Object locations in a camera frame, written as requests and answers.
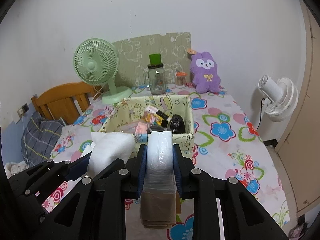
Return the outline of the floral tablecloth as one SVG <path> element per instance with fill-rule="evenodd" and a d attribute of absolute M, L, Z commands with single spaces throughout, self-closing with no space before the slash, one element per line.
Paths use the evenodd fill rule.
<path fill-rule="evenodd" d="M 184 156 L 215 178 L 236 178 L 266 209 L 281 229 L 289 219 L 285 193 L 261 137 L 247 115 L 224 88 L 217 93 L 198 93 L 193 85 L 170 86 L 161 96 L 144 87 L 133 89 L 135 100 L 117 107 L 96 101 L 71 125 L 65 127 L 52 149 L 54 162 L 76 161 L 92 143 L 93 132 L 117 131 L 141 118 L 148 105 L 164 113 L 182 114 L 186 133 L 173 141 Z M 189 110 L 185 99 L 190 98 Z"/>

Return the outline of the black plastic bag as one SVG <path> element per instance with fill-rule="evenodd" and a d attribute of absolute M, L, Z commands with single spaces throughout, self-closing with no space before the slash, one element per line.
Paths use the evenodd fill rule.
<path fill-rule="evenodd" d="M 185 123 L 183 118 L 178 115 L 174 114 L 169 121 L 168 130 L 171 131 L 173 134 L 184 134 L 185 133 Z"/>

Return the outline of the white standing fan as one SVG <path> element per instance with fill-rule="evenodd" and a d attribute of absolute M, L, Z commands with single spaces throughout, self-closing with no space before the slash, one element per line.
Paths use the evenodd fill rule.
<path fill-rule="evenodd" d="M 274 81 L 272 77 L 264 75 L 258 82 L 258 89 L 263 94 L 263 98 L 260 103 L 257 129 L 265 115 L 272 122 L 282 122 L 293 114 L 299 94 L 291 79 L 282 77 Z"/>

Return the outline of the yellow cartoon snack packet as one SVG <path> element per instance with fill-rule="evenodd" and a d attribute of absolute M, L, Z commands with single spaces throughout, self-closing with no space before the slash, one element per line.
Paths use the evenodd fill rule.
<path fill-rule="evenodd" d="M 156 107 L 147 106 L 143 114 L 143 120 L 152 125 L 159 125 L 163 128 L 167 128 L 171 117 Z"/>

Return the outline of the green plastic cup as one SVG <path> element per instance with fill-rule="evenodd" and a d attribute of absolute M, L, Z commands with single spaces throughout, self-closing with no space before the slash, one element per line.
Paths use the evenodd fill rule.
<path fill-rule="evenodd" d="M 157 66 L 157 65 L 162 64 L 161 54 L 160 53 L 150 54 L 149 55 L 149 60 L 150 60 L 150 65 L 151 66 Z"/>

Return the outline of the purple bunny plush toy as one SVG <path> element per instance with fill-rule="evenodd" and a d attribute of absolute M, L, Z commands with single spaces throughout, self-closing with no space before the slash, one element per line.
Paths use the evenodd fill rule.
<path fill-rule="evenodd" d="M 191 55 L 190 71 L 197 93 L 218 93 L 220 91 L 221 79 L 217 73 L 217 63 L 209 52 L 204 51 Z"/>

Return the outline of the pink packet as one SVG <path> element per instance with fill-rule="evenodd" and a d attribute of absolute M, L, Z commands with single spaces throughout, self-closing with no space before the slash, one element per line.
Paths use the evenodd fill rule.
<path fill-rule="evenodd" d="M 135 134 L 147 134 L 148 133 L 148 124 L 145 122 L 138 122 L 135 130 Z"/>

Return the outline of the green cartoon cardboard panel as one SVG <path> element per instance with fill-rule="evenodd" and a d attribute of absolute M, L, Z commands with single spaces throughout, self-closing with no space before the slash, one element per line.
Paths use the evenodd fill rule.
<path fill-rule="evenodd" d="M 188 49 L 191 33 L 166 33 L 128 38 L 114 42 L 119 55 L 119 68 L 114 78 L 117 86 L 139 87 L 145 84 L 144 73 L 151 54 L 160 54 L 166 83 L 175 82 L 175 72 L 190 74 Z"/>

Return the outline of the white tissue sheet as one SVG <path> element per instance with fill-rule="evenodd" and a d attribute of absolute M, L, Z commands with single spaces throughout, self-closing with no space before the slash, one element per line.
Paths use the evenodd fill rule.
<path fill-rule="evenodd" d="M 85 155 L 91 153 L 93 151 L 93 148 L 95 147 L 95 143 L 91 142 L 90 144 L 86 144 L 84 151 L 81 154 L 81 158 L 84 157 Z"/>

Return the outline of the glass mason jar mug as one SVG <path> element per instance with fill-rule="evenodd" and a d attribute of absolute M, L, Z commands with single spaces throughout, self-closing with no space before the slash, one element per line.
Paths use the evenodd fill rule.
<path fill-rule="evenodd" d="M 162 95 L 166 93 L 164 64 L 148 65 L 148 70 L 144 73 L 145 85 L 149 87 L 152 95 Z"/>

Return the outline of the white plastic bag pack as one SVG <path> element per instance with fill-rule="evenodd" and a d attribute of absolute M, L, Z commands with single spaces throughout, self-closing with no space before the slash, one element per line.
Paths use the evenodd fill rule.
<path fill-rule="evenodd" d="M 140 219 L 147 229 L 167 229 L 176 223 L 176 184 L 172 133 L 148 136 L 146 174 L 140 197 Z"/>

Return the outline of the grey plaid pillow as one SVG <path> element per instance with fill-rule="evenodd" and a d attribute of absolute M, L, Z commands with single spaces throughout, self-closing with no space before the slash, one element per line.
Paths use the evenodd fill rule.
<path fill-rule="evenodd" d="M 21 139 L 22 157 L 28 167 L 50 159 L 63 127 L 65 123 L 62 119 L 49 120 L 39 112 L 32 114 Z"/>

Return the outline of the wall power socket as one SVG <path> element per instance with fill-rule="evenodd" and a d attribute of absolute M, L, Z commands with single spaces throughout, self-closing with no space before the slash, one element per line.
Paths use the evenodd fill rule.
<path fill-rule="evenodd" d="M 25 115 L 25 113 L 27 113 L 27 111 L 29 111 L 29 106 L 25 103 L 22 107 L 20 107 L 17 110 L 19 118 L 22 118 Z"/>

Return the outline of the white foam roll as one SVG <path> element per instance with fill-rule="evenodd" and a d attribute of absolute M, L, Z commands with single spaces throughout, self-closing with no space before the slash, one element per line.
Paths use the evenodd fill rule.
<path fill-rule="evenodd" d="M 116 159 L 126 163 L 135 149 L 135 138 L 121 132 L 92 132 L 94 147 L 89 158 L 87 175 L 94 178 Z"/>

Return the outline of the yellow cartoon fabric storage box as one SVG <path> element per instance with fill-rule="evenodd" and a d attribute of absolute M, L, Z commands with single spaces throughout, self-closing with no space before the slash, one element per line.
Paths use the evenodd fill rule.
<path fill-rule="evenodd" d="M 137 153 L 140 144 L 147 142 L 152 128 L 159 132 L 169 131 L 168 127 L 163 128 L 159 125 L 152 125 L 143 120 L 143 114 L 147 106 L 156 107 L 171 118 L 174 114 L 178 114 L 183 118 L 185 133 L 172 134 L 172 141 L 180 146 L 183 156 L 191 159 L 195 132 L 191 98 L 188 95 L 141 96 L 121 100 L 102 125 L 100 132 L 124 132 L 131 129 L 136 138 L 134 153 Z M 148 124 L 147 134 L 135 134 L 137 123 L 140 121 Z"/>

